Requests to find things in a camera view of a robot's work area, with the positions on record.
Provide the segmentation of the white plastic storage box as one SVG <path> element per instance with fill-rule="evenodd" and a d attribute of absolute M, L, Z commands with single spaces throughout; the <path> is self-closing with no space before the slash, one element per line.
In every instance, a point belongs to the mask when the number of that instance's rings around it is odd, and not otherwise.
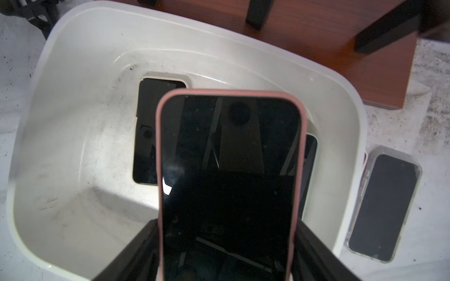
<path fill-rule="evenodd" d="M 303 221 L 339 255 L 363 172 L 367 117 L 339 73 L 253 38 L 112 1 L 68 11 L 50 33 L 18 126 L 8 226 L 31 261 L 73 281 L 99 274 L 158 214 L 132 178 L 142 79 L 287 92 L 318 151 Z"/>

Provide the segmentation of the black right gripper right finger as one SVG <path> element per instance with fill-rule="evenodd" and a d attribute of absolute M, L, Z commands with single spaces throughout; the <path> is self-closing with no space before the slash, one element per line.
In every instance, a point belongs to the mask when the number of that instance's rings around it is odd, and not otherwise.
<path fill-rule="evenodd" d="M 358 281 L 359 278 L 301 221 L 297 222 L 293 281 Z"/>

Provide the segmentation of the black phone grey case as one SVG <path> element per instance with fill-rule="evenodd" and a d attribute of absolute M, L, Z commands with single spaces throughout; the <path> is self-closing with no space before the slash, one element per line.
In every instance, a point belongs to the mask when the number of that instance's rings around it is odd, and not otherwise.
<path fill-rule="evenodd" d="M 346 246 L 358 255 L 391 262 L 422 176 L 407 153 L 386 146 L 368 155 Z"/>

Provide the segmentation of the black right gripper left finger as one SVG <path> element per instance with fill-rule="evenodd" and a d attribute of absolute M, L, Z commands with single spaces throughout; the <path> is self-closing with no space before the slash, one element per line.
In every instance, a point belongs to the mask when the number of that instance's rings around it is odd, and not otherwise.
<path fill-rule="evenodd" d="M 158 220 L 151 220 L 95 281 L 154 281 L 159 267 Z"/>

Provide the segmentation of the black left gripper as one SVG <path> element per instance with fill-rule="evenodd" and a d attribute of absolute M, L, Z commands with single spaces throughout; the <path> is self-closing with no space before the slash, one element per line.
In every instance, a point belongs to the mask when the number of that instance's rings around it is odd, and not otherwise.
<path fill-rule="evenodd" d="M 60 0 L 1 0 L 1 14 L 27 20 L 47 39 L 59 20 Z"/>

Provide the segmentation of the black phone pink case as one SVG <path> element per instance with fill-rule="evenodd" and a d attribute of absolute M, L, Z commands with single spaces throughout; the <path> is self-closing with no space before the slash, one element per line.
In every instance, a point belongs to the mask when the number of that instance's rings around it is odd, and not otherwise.
<path fill-rule="evenodd" d="M 162 281 L 287 281 L 307 119 L 279 91 L 177 89 L 157 106 Z"/>

